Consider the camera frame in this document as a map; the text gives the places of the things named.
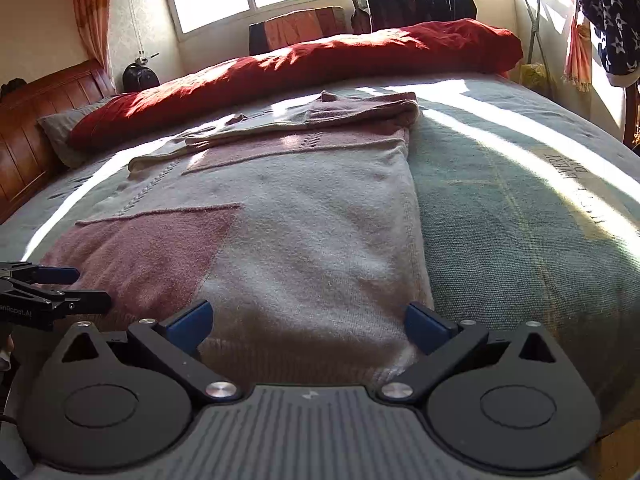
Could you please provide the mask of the person's left hand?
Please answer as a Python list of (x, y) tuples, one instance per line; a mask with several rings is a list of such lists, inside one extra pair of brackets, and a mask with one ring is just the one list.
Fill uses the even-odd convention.
[(0, 372), (4, 373), (11, 369), (11, 356), (14, 350), (14, 342), (10, 335), (2, 342), (0, 350)]

